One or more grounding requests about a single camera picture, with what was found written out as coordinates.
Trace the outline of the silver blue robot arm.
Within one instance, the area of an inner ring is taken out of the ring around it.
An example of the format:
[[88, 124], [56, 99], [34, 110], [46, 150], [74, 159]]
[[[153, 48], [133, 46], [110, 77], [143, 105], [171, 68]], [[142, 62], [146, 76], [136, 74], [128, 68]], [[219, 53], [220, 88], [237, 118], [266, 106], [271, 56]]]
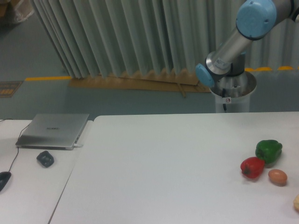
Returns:
[[233, 61], [253, 42], [264, 38], [286, 19], [295, 21], [299, 14], [297, 0], [247, 0], [239, 8], [235, 29], [220, 47], [208, 54], [205, 64], [198, 64], [198, 80], [208, 87], [227, 76]]

